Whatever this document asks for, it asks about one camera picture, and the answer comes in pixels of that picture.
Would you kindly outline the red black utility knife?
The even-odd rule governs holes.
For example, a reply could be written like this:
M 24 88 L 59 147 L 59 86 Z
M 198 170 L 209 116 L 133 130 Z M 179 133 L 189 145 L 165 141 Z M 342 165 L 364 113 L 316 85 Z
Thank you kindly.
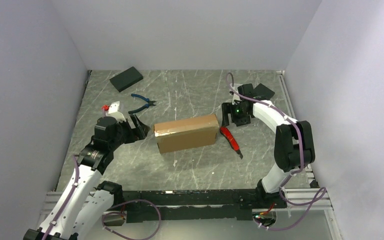
M 229 129 L 225 126 L 221 126 L 219 128 L 219 132 L 228 141 L 230 147 L 238 154 L 241 159 L 243 159 L 244 156 L 241 152 L 240 146 Z

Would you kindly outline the brown cardboard express box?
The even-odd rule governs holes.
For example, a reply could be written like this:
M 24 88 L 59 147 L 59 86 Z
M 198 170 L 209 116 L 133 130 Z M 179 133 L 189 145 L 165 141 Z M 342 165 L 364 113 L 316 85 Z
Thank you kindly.
M 160 122 L 153 126 L 161 154 L 213 145 L 219 132 L 215 114 Z

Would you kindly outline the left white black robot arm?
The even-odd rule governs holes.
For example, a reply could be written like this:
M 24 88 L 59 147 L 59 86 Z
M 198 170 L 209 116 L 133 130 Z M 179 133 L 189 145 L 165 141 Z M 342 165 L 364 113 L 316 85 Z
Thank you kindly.
M 134 114 L 134 127 L 120 117 L 100 117 L 90 142 L 74 155 L 74 171 L 61 197 L 38 229 L 29 229 L 25 240 L 82 240 L 103 213 L 124 203 L 120 184 L 98 183 L 122 144 L 144 140 L 149 130 Z

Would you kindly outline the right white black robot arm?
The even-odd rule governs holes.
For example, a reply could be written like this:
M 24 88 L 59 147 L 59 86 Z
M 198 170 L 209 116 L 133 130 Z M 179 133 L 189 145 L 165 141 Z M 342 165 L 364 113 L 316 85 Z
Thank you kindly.
M 262 207 L 269 207 L 286 182 L 315 160 L 311 125 L 298 121 L 277 108 L 271 98 L 274 91 L 263 84 L 254 87 L 251 83 L 229 85 L 232 101 L 224 102 L 220 133 L 237 153 L 239 146 L 228 136 L 230 123 L 237 127 L 248 125 L 253 118 L 266 124 L 275 134 L 274 164 L 269 173 L 257 184 L 255 200 Z

